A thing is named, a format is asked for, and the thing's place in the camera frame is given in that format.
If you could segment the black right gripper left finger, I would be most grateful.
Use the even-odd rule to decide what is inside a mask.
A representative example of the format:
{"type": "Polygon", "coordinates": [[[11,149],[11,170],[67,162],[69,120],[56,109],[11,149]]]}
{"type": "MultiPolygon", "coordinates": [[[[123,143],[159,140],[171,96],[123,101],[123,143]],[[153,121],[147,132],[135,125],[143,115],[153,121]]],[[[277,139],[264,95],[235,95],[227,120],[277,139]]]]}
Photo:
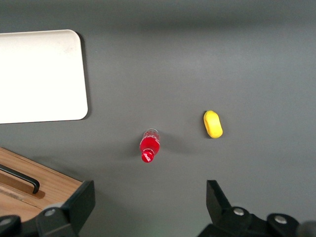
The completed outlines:
{"type": "Polygon", "coordinates": [[[2,237],[78,237],[96,204],[94,181],[84,181],[61,205],[22,221],[19,215],[0,217],[2,237]]]}

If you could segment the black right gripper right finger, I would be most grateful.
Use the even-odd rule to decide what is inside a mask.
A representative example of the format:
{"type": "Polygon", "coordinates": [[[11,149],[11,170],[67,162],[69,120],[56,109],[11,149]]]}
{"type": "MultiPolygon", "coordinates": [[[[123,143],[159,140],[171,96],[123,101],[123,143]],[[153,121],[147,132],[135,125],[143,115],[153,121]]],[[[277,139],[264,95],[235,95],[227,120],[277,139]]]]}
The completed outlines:
{"type": "Polygon", "coordinates": [[[208,180],[206,207],[212,223],[200,237],[314,237],[316,222],[300,224],[295,218],[281,213],[269,214],[266,220],[239,206],[231,206],[218,182],[208,180]]]}

